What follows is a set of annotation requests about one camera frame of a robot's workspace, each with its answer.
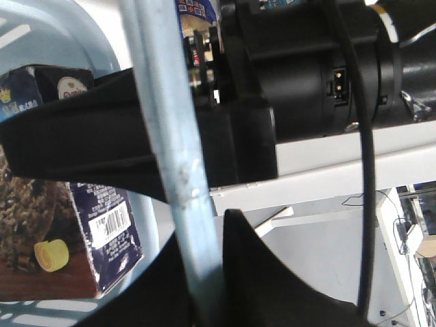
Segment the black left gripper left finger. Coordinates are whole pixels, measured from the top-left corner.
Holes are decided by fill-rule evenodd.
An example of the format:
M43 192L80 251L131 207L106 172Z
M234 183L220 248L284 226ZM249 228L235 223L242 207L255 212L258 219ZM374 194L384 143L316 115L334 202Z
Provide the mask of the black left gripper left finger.
M194 326L183 260L176 236L120 295L77 326Z

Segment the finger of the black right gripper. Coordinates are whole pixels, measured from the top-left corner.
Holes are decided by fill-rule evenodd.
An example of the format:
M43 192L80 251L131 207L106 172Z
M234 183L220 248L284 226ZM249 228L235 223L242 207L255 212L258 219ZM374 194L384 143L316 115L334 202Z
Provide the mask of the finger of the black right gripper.
M1 145L15 176L108 185L167 200L132 69L5 120Z

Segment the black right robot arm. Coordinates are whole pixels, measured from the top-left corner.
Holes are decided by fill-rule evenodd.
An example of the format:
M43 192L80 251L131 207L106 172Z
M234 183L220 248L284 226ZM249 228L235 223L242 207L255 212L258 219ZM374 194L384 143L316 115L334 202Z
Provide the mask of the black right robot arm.
M213 59L190 94L211 188L277 178L280 143L435 118L434 1L223 1L208 32ZM6 119L1 146L14 176L163 200L150 122L127 69Z

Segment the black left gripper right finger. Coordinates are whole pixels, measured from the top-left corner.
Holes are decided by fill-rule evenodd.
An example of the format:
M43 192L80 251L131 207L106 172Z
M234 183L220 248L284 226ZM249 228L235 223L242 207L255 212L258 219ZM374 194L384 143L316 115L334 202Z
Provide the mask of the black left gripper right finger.
M370 326L353 303L294 274L238 209L226 210L223 218L223 270L230 326Z

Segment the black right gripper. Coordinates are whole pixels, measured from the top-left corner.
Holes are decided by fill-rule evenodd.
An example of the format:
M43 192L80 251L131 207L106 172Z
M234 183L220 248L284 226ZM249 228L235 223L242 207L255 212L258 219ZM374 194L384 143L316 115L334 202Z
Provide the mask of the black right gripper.
M364 1L220 1L219 22L184 41L208 184L279 175L278 144L402 121L396 50Z

